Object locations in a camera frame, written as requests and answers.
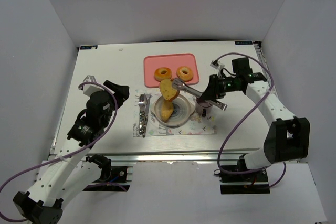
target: cup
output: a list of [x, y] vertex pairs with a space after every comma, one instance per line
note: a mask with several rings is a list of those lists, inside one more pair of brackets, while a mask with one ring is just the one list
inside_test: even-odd
[[199, 115], [206, 117], [206, 115], [210, 113], [211, 108], [211, 104], [201, 100], [200, 98], [196, 98], [195, 110]]

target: pink tray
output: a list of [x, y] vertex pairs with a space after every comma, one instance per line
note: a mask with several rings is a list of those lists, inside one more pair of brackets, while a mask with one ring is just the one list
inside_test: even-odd
[[175, 78], [176, 71], [180, 66], [188, 66], [194, 72], [194, 78], [187, 82], [188, 84], [197, 84], [199, 82], [196, 59], [193, 54], [147, 56], [143, 60], [144, 82], [146, 87], [157, 88], [159, 86], [159, 82], [154, 78], [156, 69], [162, 67], [170, 68], [173, 74], [172, 78]]

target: wall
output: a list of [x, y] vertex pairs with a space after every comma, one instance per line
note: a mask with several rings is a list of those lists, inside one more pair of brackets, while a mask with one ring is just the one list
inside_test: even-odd
[[336, 0], [285, 0], [263, 43], [280, 98], [311, 123], [308, 163], [331, 223], [336, 223], [335, 15]]
[[[49, 0], [0, 0], [0, 184], [46, 159], [76, 60], [76, 48]], [[0, 194], [0, 211], [32, 185], [24, 175]]]
[[263, 40], [284, 0], [50, 0], [80, 44]]

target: bread slice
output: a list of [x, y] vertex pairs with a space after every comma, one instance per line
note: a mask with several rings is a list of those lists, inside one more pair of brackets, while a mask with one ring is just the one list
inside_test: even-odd
[[169, 79], [165, 79], [165, 80], [162, 80], [159, 85], [161, 95], [166, 101], [169, 101], [169, 102], [174, 101], [174, 99], [178, 97], [180, 94], [179, 90], [173, 89], [172, 84], [173, 84], [173, 81]]
[[163, 103], [161, 105], [161, 120], [167, 121], [170, 116], [173, 114], [174, 111], [174, 105], [172, 102], [163, 100]]

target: bread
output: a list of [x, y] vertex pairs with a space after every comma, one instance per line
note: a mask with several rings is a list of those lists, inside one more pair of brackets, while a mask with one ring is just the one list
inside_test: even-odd
[[173, 114], [174, 111], [174, 105], [172, 102], [163, 100], [163, 103], [161, 105], [161, 120], [167, 121], [170, 116]]
[[174, 89], [172, 84], [173, 84], [173, 81], [171, 81], [170, 79], [165, 79], [161, 81], [159, 84], [161, 95], [166, 101], [169, 101], [169, 102], [172, 102], [180, 94], [180, 91]]
[[154, 78], [157, 81], [170, 79], [172, 77], [172, 70], [170, 68], [158, 68], [154, 73]]
[[187, 66], [179, 67], [176, 74], [182, 81], [191, 81], [194, 78], [193, 70]]

